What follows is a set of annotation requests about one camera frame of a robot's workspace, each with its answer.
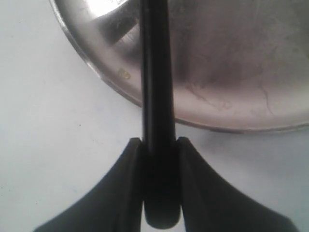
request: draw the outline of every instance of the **curved edge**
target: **curved edge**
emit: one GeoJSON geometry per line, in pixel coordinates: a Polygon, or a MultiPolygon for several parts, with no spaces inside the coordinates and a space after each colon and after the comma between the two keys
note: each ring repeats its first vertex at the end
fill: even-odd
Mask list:
{"type": "MultiPolygon", "coordinates": [[[[97,74],[98,77],[102,81],[104,81],[108,86],[110,86],[114,91],[116,91],[118,94],[126,98],[128,101],[132,102],[133,104],[141,107],[141,101],[133,98],[126,92],[124,92],[122,89],[120,89],[117,85],[115,85],[112,81],[107,79],[105,77],[105,74],[97,68],[97,66],[90,60],[90,58],[87,56],[87,54],[82,50],[82,48],[79,46],[78,42],[74,39],[73,35],[71,34],[70,30],[68,29],[65,21],[63,20],[59,8],[57,6],[56,0],[49,0],[52,9],[54,11],[54,14],[65,33],[66,37],[68,38],[69,42],[74,47],[75,51],[79,54],[79,56],[84,60],[84,62],[97,74]]],[[[223,133],[235,133],[235,134],[244,134],[244,133],[270,133],[270,132],[289,132],[289,131],[298,131],[305,129],[309,127],[308,123],[303,123],[299,125],[292,125],[292,126],[286,126],[286,127],[276,127],[276,128],[264,128],[264,129],[237,129],[237,128],[222,128],[222,127],[216,127],[211,125],[205,125],[205,124],[199,124],[194,122],[189,122],[185,119],[176,118],[176,122],[180,123],[182,125],[191,126],[199,129],[206,129],[209,131],[214,132],[223,132],[223,133]]]]}

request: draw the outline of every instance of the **black rod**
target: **black rod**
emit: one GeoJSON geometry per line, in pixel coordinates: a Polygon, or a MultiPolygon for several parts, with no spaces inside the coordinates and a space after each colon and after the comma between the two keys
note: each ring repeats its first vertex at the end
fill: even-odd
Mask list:
{"type": "Polygon", "coordinates": [[[167,0],[140,0],[143,142],[160,155],[175,143],[167,0]]]}

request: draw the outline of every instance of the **white surface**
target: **white surface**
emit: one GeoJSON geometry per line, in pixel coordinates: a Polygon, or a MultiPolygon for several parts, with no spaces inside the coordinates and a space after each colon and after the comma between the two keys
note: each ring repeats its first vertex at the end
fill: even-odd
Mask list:
{"type": "MultiPolygon", "coordinates": [[[[140,136],[140,109],[83,63],[47,0],[1,0],[0,29],[0,232],[30,232],[87,193],[140,136]]],[[[177,130],[230,183],[309,231],[309,131],[177,130]]]]}

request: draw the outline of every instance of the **white table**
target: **white table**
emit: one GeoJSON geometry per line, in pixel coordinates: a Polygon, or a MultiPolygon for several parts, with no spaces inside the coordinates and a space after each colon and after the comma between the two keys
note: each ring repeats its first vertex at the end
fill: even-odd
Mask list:
{"type": "MultiPolygon", "coordinates": [[[[308,130],[177,132],[230,183],[309,231],[308,130]]],[[[0,232],[31,232],[73,204],[140,134],[140,109],[84,64],[47,0],[0,1],[0,232]]],[[[155,230],[143,220],[142,231],[155,230]]]]}

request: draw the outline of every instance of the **metal pan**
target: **metal pan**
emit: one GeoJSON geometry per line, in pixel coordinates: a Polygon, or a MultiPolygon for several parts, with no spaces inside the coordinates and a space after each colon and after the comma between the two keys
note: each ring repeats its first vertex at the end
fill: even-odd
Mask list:
{"type": "MultiPolygon", "coordinates": [[[[140,105],[139,0],[51,4],[86,63],[140,105]]],[[[309,1],[170,0],[169,11],[179,122],[233,132],[309,124],[309,1]]]]}

